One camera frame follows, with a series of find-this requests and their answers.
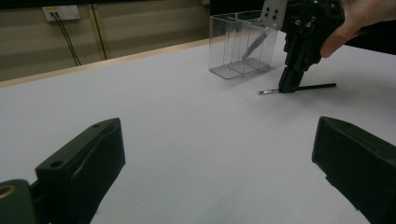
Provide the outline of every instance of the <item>beige wall panel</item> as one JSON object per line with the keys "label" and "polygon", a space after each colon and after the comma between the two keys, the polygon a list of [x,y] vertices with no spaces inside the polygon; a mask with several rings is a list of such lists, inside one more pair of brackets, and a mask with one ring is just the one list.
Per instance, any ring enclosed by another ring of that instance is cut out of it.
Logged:
{"label": "beige wall panel", "polygon": [[[82,64],[100,61],[86,6],[81,17],[65,21]],[[56,22],[47,22],[41,7],[0,10],[0,81],[75,66]]]}
{"label": "beige wall panel", "polygon": [[209,37],[202,0],[159,0],[98,5],[107,56],[116,58]]}

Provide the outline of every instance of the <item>black cable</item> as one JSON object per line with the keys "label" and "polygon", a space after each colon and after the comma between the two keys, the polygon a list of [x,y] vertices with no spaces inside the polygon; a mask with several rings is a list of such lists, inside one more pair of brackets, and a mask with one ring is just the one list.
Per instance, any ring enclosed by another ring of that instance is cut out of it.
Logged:
{"label": "black cable", "polygon": [[59,28],[61,29],[62,33],[64,34],[64,38],[66,39],[67,45],[69,47],[69,50],[72,54],[73,60],[75,61],[76,66],[81,65],[81,62],[78,59],[78,56],[76,52],[74,51],[73,44],[70,40],[70,36],[68,35],[66,29],[64,28],[64,25],[62,23],[61,18],[59,17],[58,13],[50,13],[50,15],[56,20],[56,23],[58,23]]}
{"label": "black cable", "polygon": [[[61,23],[62,27],[64,28],[64,23],[62,22],[61,17],[59,17],[59,14],[58,14],[58,13],[55,13],[55,15],[58,17],[59,22]],[[71,49],[73,50],[73,53],[74,53],[74,55],[75,55],[75,57],[76,57],[76,59],[77,59],[77,61],[78,61],[78,64],[81,65],[81,62],[79,61],[78,56],[77,56],[76,52],[74,51],[74,47],[73,47],[73,44],[72,44],[72,40],[70,39],[70,36],[69,36],[69,34],[67,33],[67,31],[66,31],[66,28],[64,28],[64,32],[66,33],[67,39],[69,40]]]}
{"label": "black cable", "polygon": [[56,23],[58,23],[58,26],[61,29],[62,34],[64,34],[64,38],[66,39],[67,46],[69,47],[69,50],[70,50],[70,52],[72,54],[72,57],[73,57],[73,60],[75,61],[76,66],[78,66],[78,62],[77,62],[76,57],[75,57],[75,55],[73,53],[72,47],[70,46],[69,40],[67,39],[66,33],[64,32],[64,29],[62,28],[61,24],[59,23],[58,18],[55,16],[55,13],[50,13],[50,15],[56,20]]}

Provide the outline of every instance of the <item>electrical outlet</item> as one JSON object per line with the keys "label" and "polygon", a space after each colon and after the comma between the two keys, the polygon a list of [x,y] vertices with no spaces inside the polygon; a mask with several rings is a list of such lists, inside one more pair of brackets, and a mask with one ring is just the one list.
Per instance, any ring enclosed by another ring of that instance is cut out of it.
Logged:
{"label": "electrical outlet", "polygon": [[65,20],[78,20],[78,8],[77,6],[62,6],[61,11],[64,14]]}
{"label": "electrical outlet", "polygon": [[77,6],[42,7],[47,21],[55,21],[51,13],[58,13],[62,21],[79,19]]}

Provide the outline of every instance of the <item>white table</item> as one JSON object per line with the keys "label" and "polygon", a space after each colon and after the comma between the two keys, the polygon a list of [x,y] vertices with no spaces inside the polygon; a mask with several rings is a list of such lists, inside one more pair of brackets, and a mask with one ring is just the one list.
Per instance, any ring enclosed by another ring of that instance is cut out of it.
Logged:
{"label": "white table", "polygon": [[396,57],[342,47],[304,75],[337,88],[259,96],[284,68],[224,80],[208,45],[0,89],[0,181],[34,169],[95,122],[121,119],[127,164],[92,223],[368,223],[311,161],[318,119],[396,145]]}

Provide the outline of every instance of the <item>clear plastic container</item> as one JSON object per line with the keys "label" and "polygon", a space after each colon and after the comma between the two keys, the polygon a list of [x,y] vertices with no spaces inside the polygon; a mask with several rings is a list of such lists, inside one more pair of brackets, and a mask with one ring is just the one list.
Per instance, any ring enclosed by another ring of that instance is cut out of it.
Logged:
{"label": "clear plastic container", "polygon": [[277,30],[263,27],[261,11],[215,15],[210,19],[209,70],[229,79],[268,67]]}

